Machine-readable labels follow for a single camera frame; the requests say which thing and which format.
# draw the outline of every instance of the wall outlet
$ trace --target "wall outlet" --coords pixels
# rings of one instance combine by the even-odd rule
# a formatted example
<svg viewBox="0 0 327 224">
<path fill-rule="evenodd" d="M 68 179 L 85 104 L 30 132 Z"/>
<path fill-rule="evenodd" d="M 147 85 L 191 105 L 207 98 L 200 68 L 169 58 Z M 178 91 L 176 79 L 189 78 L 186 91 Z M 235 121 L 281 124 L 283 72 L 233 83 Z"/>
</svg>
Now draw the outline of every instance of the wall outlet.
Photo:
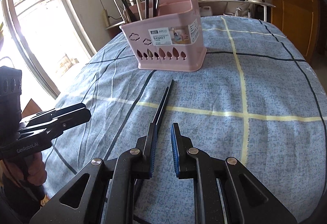
<svg viewBox="0 0 327 224">
<path fill-rule="evenodd" d="M 102 16 L 103 16 L 103 19 L 104 19 L 104 23 L 106 25 L 106 28 L 108 28 L 110 26 L 110 21 L 109 21 L 109 18 L 108 18 L 108 12 L 106 9 L 104 9 L 102 11 Z"/>
</svg>

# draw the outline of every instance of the basket label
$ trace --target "basket label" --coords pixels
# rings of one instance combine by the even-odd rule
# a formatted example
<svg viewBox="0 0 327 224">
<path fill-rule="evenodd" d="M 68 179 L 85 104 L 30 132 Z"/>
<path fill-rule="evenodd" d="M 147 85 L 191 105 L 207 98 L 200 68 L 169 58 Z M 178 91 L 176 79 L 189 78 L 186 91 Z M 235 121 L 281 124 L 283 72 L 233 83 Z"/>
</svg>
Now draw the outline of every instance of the basket label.
<svg viewBox="0 0 327 224">
<path fill-rule="evenodd" d="M 149 29 L 153 45 L 172 45 L 169 28 Z"/>
<path fill-rule="evenodd" d="M 188 30 L 191 36 L 191 43 L 195 43 L 200 34 L 197 19 L 195 19 L 191 25 L 188 25 Z"/>
<path fill-rule="evenodd" d="M 199 26 L 197 19 L 191 25 L 171 28 L 149 29 L 152 44 L 157 45 L 176 45 L 193 44 L 199 37 Z"/>
</svg>

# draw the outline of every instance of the metal shelf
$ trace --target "metal shelf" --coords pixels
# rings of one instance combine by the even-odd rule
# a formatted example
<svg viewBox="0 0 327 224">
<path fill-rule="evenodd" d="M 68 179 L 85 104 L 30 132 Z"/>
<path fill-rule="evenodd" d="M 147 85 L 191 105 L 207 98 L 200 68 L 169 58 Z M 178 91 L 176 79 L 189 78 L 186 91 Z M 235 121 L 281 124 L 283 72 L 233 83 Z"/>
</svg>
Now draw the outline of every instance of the metal shelf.
<svg viewBox="0 0 327 224">
<path fill-rule="evenodd" d="M 267 2 L 252 2 L 252 1 L 240 1 L 240 0 L 198 0 L 199 3 L 208 3 L 208 2 L 237 2 L 237 3 L 249 3 L 261 6 L 275 7 L 274 5 Z"/>
<path fill-rule="evenodd" d="M 121 21 L 121 22 L 118 22 L 116 24 L 113 24 L 113 25 L 111 25 L 109 27 L 106 27 L 105 29 L 112 29 L 112 28 L 118 27 L 119 25 L 123 25 L 123 24 L 125 24 L 125 22 L 124 21 Z"/>
</svg>

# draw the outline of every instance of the wooden door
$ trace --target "wooden door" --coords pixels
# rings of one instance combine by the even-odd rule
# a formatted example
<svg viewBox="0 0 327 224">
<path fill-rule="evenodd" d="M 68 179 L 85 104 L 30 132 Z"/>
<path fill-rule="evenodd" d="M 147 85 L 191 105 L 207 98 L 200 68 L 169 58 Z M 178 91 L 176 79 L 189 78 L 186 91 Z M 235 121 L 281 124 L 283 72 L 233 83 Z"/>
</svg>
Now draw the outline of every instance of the wooden door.
<svg viewBox="0 0 327 224">
<path fill-rule="evenodd" d="M 319 0 L 272 0 L 271 23 L 310 62 L 319 31 Z"/>
</svg>

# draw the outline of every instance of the utensil holder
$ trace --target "utensil holder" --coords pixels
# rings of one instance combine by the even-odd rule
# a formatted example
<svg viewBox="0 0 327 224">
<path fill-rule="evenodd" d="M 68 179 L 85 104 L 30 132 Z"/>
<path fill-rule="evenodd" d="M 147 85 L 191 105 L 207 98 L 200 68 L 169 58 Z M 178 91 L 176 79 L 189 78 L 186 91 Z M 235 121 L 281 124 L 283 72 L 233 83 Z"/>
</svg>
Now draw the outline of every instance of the utensil holder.
<svg viewBox="0 0 327 224">
<path fill-rule="evenodd" d="M 149 13 L 152 14 L 152 0 Z M 131 11 L 139 18 L 137 6 Z M 160 0 L 157 17 L 120 26 L 138 61 L 139 69 L 193 72 L 201 68 L 203 44 L 197 0 Z"/>
</svg>

